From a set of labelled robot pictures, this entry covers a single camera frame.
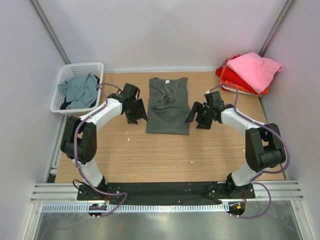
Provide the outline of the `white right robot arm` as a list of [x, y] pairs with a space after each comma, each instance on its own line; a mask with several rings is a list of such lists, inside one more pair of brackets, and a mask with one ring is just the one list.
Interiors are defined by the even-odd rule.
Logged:
[[289, 162], [289, 152], [275, 123], [265, 124], [243, 114], [235, 104], [225, 104], [219, 91], [205, 94], [206, 101], [193, 103], [186, 123], [197, 122], [198, 129], [209, 130], [214, 121], [227, 125], [245, 137], [245, 163], [230, 173], [223, 192], [231, 198], [240, 198], [263, 174], [280, 174], [273, 169]]

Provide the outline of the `dark grey t-shirt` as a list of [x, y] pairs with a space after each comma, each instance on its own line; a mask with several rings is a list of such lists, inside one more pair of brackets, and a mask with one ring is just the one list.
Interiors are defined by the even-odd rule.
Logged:
[[148, 134], [190, 134], [185, 122], [190, 113], [187, 81], [186, 77], [149, 80]]

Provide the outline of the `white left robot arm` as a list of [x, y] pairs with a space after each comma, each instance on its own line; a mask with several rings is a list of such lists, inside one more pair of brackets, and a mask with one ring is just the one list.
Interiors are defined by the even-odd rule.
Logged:
[[140, 89], [126, 83], [116, 93], [104, 96], [104, 102], [96, 109], [80, 117], [70, 116], [66, 120], [60, 150], [73, 161], [82, 177], [77, 187], [79, 200], [101, 200], [109, 196], [105, 177], [98, 169], [97, 133], [113, 118], [125, 115], [128, 124], [147, 120], [147, 113]]

